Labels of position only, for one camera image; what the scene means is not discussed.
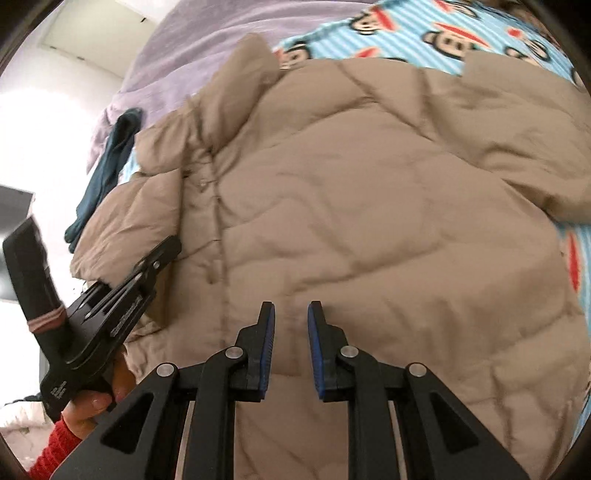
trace clamp jaw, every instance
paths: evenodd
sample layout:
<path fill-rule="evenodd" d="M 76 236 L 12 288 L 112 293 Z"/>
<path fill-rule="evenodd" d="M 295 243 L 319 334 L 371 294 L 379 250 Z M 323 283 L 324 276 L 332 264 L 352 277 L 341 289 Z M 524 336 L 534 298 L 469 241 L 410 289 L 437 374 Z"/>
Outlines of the clamp jaw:
<path fill-rule="evenodd" d="M 399 480 L 401 471 L 408 480 L 529 479 L 423 364 L 393 367 L 350 346 L 319 301 L 309 306 L 308 333 L 320 399 L 349 403 L 350 480 Z"/>
<path fill-rule="evenodd" d="M 113 359 L 154 299 L 158 273 L 180 253 L 178 237 L 162 241 L 119 286 L 96 282 L 67 310 L 56 293 L 33 218 L 4 240 L 3 249 L 19 304 L 49 363 L 41 381 L 48 416 L 57 421 L 80 390 L 112 395 Z"/>
<path fill-rule="evenodd" d="M 118 404 L 107 420 L 55 471 L 52 480 L 174 480 L 189 402 L 183 479 L 233 478 L 237 401 L 260 402 L 269 385 L 275 307 L 262 304 L 255 325 L 235 346 L 205 363 L 178 369 L 161 364 Z"/>

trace cartoon monkey face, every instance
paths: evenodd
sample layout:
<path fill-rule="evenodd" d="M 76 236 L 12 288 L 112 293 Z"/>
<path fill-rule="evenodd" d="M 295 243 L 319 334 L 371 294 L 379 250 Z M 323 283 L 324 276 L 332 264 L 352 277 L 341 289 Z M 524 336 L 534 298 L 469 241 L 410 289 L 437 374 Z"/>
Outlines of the cartoon monkey face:
<path fill-rule="evenodd" d="M 542 42 L 531 40 L 530 38 L 524 38 L 522 42 L 525 43 L 525 46 L 530 49 L 530 52 L 532 52 L 534 56 L 542 61 L 550 61 L 548 49 Z"/>
<path fill-rule="evenodd" d="M 425 43 L 451 59 L 463 61 L 469 50 L 477 50 L 472 40 L 446 30 L 427 32 L 422 38 Z"/>
<path fill-rule="evenodd" d="M 297 63 L 310 60 L 312 55 L 305 42 L 299 42 L 282 52 L 279 58 L 281 70 L 288 70 Z"/>
<path fill-rule="evenodd" d="M 351 19 L 349 26 L 357 33 L 362 35 L 373 35 L 382 29 L 378 19 L 368 12 Z"/>
<path fill-rule="evenodd" d="M 514 59 L 526 61 L 527 63 L 535 65 L 536 67 L 541 67 L 541 65 L 538 62 L 536 62 L 533 58 L 531 58 L 529 55 L 521 53 L 516 48 L 505 47 L 505 55 L 507 55 L 508 57 L 512 57 Z"/>

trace black handle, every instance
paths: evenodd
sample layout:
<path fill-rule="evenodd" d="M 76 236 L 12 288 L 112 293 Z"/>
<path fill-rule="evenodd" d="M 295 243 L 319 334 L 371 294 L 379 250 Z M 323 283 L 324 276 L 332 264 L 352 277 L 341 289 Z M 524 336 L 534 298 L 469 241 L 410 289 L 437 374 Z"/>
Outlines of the black handle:
<path fill-rule="evenodd" d="M 27 321 L 61 307 L 47 265 L 47 251 L 33 217 L 26 219 L 3 242 L 12 287 Z"/>

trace jacket sleeve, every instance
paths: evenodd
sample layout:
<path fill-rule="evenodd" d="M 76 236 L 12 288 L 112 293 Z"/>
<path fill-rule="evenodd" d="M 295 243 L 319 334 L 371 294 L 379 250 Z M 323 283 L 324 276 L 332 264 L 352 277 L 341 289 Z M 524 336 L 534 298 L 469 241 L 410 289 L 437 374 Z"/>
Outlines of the jacket sleeve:
<path fill-rule="evenodd" d="M 63 419 L 58 421 L 51 432 L 47 447 L 43 449 L 41 456 L 29 470 L 31 479 L 49 480 L 57 467 L 80 442 L 81 440 L 70 431 Z"/>

